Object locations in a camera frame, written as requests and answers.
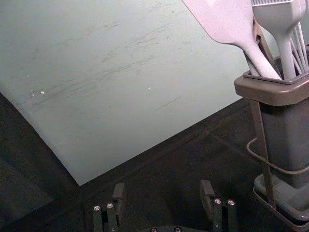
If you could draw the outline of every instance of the kitchen utensil holder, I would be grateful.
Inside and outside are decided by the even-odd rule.
[[[275,63],[281,72],[280,58]],[[296,221],[294,215],[291,218],[289,212],[284,212],[288,205],[278,207],[282,202],[276,202],[278,191],[273,180],[278,176],[296,191],[309,185],[309,72],[289,80],[251,76],[246,72],[234,85],[236,93],[249,99],[251,105],[257,138],[248,143],[247,150],[262,163],[267,199],[256,187],[253,191],[292,230],[307,231],[309,221]],[[259,155],[250,149],[253,142],[258,142]]]

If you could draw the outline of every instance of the screw head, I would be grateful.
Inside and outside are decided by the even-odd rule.
[[[216,204],[221,204],[221,200],[220,200],[219,198],[214,199],[214,202],[215,202]]]
[[[235,205],[235,201],[233,201],[233,200],[228,200],[227,203],[228,203],[229,205]]]
[[[99,205],[96,205],[95,207],[93,207],[94,211],[99,211],[101,209],[101,207]]]
[[[175,227],[175,228],[174,228],[174,231],[175,231],[175,232],[182,232],[182,229],[181,229],[180,227]]]
[[[108,203],[106,207],[109,208],[109,209],[110,209],[110,208],[113,208],[113,207],[114,207],[114,204],[113,204],[113,203]]]

